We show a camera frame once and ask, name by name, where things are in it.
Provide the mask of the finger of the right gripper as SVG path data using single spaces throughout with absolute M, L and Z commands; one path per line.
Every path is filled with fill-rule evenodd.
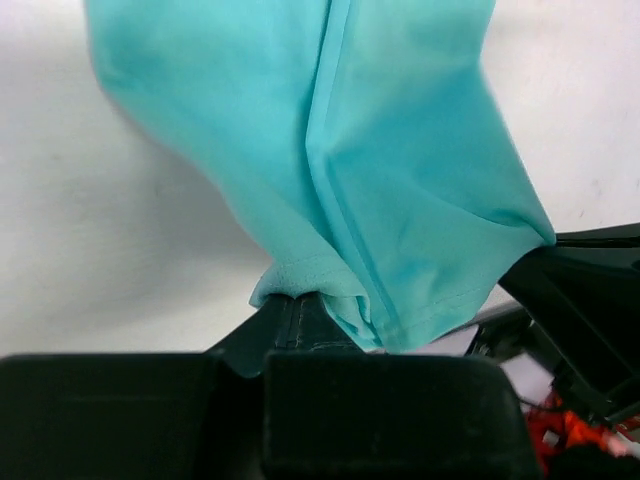
M 638 414 L 638 225 L 561 234 L 516 262 L 499 284 L 567 365 L 558 391 L 596 415 Z

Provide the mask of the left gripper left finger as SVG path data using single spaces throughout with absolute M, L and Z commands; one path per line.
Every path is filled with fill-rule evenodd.
M 259 378 L 296 309 L 273 296 L 202 352 L 4 357 L 2 477 L 259 478 Z

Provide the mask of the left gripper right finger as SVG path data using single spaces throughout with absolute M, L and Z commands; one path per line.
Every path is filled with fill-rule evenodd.
M 293 301 L 263 371 L 269 479 L 538 479 L 517 395 L 477 357 L 363 353 Z

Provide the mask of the teal green t shirt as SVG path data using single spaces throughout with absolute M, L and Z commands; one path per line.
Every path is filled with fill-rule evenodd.
M 480 65 L 490 1 L 89 1 L 95 76 L 361 349 L 469 321 L 551 223 Z

